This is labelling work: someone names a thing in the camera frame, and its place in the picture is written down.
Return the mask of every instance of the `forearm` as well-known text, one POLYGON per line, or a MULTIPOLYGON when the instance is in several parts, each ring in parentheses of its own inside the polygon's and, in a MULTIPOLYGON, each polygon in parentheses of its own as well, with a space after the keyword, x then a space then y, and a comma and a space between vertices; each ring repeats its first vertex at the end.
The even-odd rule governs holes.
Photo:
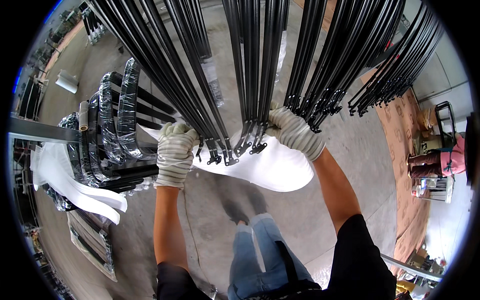
POLYGON ((325 204, 338 233, 343 223, 353 215, 361 214, 357 196, 350 182, 327 148, 313 161, 322 187, 325 204))
POLYGON ((185 238, 177 211, 179 188, 157 186, 153 243, 156 263, 168 262, 188 271, 185 238))

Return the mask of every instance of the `striped glove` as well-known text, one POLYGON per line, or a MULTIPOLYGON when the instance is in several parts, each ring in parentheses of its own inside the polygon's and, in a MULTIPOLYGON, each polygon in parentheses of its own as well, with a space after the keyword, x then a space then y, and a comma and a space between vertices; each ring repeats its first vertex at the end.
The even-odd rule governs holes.
POLYGON ((313 133, 305 120, 295 116, 291 110, 275 106, 272 102, 265 133, 276 137, 282 145, 301 151, 308 160, 316 160, 325 148, 321 135, 313 133))
POLYGON ((195 129, 185 124, 172 125, 168 122, 160 131, 156 165, 159 185, 183 188, 183 182, 193 161, 192 148, 200 142, 195 129))

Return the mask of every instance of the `brown pants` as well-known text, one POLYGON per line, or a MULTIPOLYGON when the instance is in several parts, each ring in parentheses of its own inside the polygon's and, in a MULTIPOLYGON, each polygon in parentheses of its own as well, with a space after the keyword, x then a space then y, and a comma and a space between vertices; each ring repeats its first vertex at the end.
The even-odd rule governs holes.
POLYGON ((427 177, 431 175, 442 176, 442 165, 440 164, 440 152, 433 152, 408 159, 409 164, 425 164, 414 166, 410 171, 411 177, 427 177))

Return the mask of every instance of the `black shirt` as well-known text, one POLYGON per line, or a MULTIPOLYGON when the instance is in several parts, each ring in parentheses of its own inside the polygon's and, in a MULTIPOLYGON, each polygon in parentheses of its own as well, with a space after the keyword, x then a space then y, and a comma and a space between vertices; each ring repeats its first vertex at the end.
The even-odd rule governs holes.
MULTIPOLYGON (((157 268, 158 300, 209 299, 197 288, 184 268, 169 263, 160 263, 157 268)), ((390 300, 395 298, 395 287, 396 278, 380 257, 378 247, 373 244, 363 216, 355 215, 338 231, 327 289, 322 290, 318 284, 302 280, 287 283, 261 295, 254 295, 252 299, 390 300)))

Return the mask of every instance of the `shoe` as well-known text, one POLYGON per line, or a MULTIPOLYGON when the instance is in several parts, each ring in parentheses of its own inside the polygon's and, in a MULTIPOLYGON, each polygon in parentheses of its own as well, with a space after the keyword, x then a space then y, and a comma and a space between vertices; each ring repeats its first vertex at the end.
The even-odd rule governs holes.
POLYGON ((246 225, 249 224, 250 220, 237 203, 226 200, 222 201, 222 206, 225 210, 225 213, 227 213, 227 215, 230 217, 230 220, 233 221, 235 225, 238 225, 240 221, 245 222, 246 225))

